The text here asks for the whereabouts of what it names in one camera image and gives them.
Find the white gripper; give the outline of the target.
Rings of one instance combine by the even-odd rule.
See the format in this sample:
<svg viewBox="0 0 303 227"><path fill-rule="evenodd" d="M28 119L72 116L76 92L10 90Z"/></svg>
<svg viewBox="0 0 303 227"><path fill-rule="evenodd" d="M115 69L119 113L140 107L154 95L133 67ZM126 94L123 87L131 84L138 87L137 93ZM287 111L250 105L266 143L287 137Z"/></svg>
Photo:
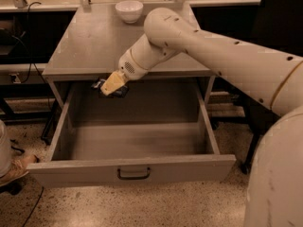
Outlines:
<svg viewBox="0 0 303 227"><path fill-rule="evenodd" d="M148 60L148 50L132 46L119 59L118 71L113 72L100 86L100 91L111 95L126 85L128 80L143 78L150 70L152 63Z"/></svg>

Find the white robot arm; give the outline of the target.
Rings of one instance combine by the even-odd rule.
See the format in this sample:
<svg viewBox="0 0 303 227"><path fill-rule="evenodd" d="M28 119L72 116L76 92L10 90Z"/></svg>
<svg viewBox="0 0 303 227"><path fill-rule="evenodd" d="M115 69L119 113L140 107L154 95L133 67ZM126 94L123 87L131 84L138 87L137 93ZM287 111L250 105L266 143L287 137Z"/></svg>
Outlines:
<svg viewBox="0 0 303 227"><path fill-rule="evenodd" d="M175 11L157 8L100 90L110 95L180 52L280 117L255 153L244 227L303 227L302 59L200 30Z"/></svg>

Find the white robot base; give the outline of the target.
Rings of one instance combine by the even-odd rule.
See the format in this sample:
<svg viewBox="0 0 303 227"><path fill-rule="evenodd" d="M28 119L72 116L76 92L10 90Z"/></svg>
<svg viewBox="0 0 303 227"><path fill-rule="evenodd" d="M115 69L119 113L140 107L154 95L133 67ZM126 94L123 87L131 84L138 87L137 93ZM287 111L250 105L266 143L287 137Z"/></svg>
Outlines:
<svg viewBox="0 0 303 227"><path fill-rule="evenodd" d="M5 123L0 120L0 186L8 185L28 174L27 166L38 162L34 155L13 159L10 139Z"/></svg>

